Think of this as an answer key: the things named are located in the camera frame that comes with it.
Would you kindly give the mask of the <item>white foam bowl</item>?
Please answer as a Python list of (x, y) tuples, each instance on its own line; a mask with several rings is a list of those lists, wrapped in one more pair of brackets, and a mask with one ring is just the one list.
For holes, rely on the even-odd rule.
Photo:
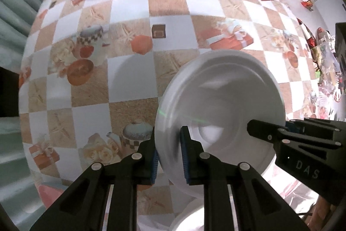
[(247, 124), (259, 120), (284, 125), (286, 113), (278, 83), (265, 65), (238, 50), (214, 50), (182, 66), (167, 86), (155, 121), (155, 146), (168, 179), (183, 193), (202, 198), (203, 187), (186, 183), (179, 132), (221, 161), (247, 162), (264, 173), (273, 146), (251, 137)]
[(170, 230), (204, 230), (203, 199), (194, 199), (192, 202), (190, 202), (186, 208), (174, 219), (170, 225)]

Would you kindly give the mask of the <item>pink plastic plate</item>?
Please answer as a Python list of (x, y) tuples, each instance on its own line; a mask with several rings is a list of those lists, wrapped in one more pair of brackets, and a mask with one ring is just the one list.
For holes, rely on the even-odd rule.
[(67, 186), (54, 183), (42, 183), (38, 185), (37, 188), (38, 194), (47, 209), (64, 193)]

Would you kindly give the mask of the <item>checkered patterned tablecloth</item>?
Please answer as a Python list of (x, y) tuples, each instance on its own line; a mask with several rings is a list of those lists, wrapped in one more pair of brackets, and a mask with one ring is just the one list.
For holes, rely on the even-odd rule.
[(190, 60), (240, 48), (274, 75), (287, 118), (315, 116), (312, 58), (285, 0), (43, 0), (19, 77), (23, 148), (37, 187), (133, 153)]

